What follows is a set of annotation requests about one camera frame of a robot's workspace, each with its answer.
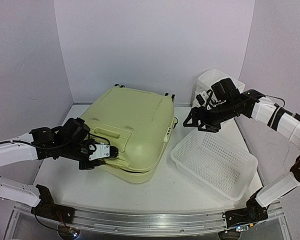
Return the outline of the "white perforated plastic basket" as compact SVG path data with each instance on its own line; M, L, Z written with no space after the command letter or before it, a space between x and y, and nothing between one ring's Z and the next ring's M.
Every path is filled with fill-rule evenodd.
M238 145L197 130L183 138L170 157L180 172L223 201L241 200L258 166L257 158Z

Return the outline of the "pale green hard-shell suitcase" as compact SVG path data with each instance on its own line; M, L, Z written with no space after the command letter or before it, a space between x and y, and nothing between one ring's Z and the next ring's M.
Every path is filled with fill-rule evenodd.
M114 86L80 118L92 137L103 137L118 148L118 157L105 158L100 168L129 183L149 181L178 123L174 95Z

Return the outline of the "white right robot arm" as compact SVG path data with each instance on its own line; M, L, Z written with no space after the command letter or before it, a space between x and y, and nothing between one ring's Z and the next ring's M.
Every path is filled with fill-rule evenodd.
M210 100L213 95L217 98L216 102ZM209 90L208 99L201 106L192 107L183 126L217 133L223 122L239 116L267 126L298 153L289 170L254 193L243 209L226 213L229 217L239 215L252 222L266 215L272 202L300 187L300 114L292 113L275 103L271 96L253 89L243 93Z

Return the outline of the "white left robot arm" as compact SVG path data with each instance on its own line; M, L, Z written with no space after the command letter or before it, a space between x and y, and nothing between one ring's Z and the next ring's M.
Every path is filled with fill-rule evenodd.
M0 198L26 204L51 219L57 207L49 189L33 185L43 160L69 159L77 161L80 170L92 170L118 155L118 148L107 139L91 135L89 130L61 126L37 128L0 141Z

